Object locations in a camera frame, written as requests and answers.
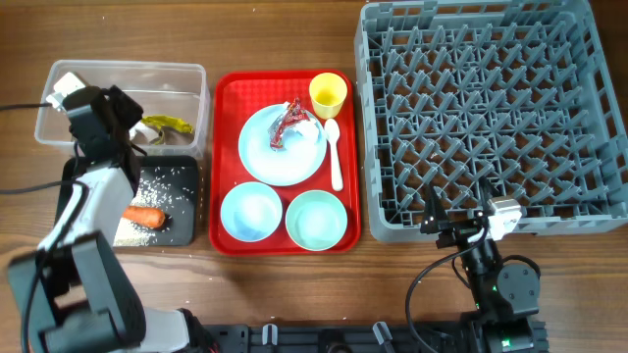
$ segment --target orange carrot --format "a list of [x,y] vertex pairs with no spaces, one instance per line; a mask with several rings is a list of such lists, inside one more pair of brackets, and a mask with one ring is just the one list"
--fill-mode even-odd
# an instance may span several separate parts
[[141,226],[151,228],[161,227],[164,221],[166,221],[164,212],[152,207],[128,206],[122,217]]

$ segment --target wooden table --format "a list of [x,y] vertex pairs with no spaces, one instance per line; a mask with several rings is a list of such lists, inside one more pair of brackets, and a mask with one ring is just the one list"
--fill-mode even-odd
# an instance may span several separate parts
[[[59,59],[198,63],[207,70],[212,89],[221,76],[236,70],[337,68],[355,78],[352,41],[360,1],[117,5],[122,1],[103,0],[114,5],[72,5],[78,2],[0,6],[0,104],[39,101],[50,67]],[[594,6],[615,92],[628,112],[628,5],[606,0]],[[68,156],[35,142],[35,119],[36,111],[0,116],[2,188],[61,175]],[[362,149],[361,125],[358,130]],[[1,352],[18,350],[20,337],[20,317],[4,269],[50,230],[57,193],[51,189],[0,198]],[[436,250],[433,243],[379,243],[369,233],[365,202],[362,210],[362,239],[344,255],[225,257],[212,249],[204,222],[189,247],[116,252],[144,305],[186,307],[206,324],[403,324],[408,284],[450,250]],[[503,255],[522,254],[541,265],[539,319],[548,322],[552,352],[626,350],[626,228],[590,236],[510,235],[499,247]],[[413,301],[422,320],[452,320],[473,309],[469,291],[449,267],[424,280]]]

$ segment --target teal bowl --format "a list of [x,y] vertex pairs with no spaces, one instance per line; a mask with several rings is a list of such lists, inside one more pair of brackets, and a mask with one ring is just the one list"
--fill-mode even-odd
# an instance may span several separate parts
[[288,235],[298,246],[323,251],[338,244],[346,231],[346,210],[340,200],[327,191],[304,192],[286,211]]

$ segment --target gray basket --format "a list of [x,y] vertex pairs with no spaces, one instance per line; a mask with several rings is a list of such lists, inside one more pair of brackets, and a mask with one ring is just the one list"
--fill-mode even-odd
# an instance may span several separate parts
[[378,240],[435,239],[423,186],[467,218],[481,176],[522,204],[517,232],[628,222],[628,139],[587,1],[369,4],[354,45]]

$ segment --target white spoon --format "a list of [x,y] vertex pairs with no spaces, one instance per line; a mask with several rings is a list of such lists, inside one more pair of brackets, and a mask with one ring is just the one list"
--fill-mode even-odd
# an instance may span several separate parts
[[338,159],[337,143],[340,138],[340,128],[334,119],[327,119],[325,122],[325,134],[330,141],[330,154],[332,156],[332,188],[334,191],[341,191],[342,171],[340,170],[340,160]]

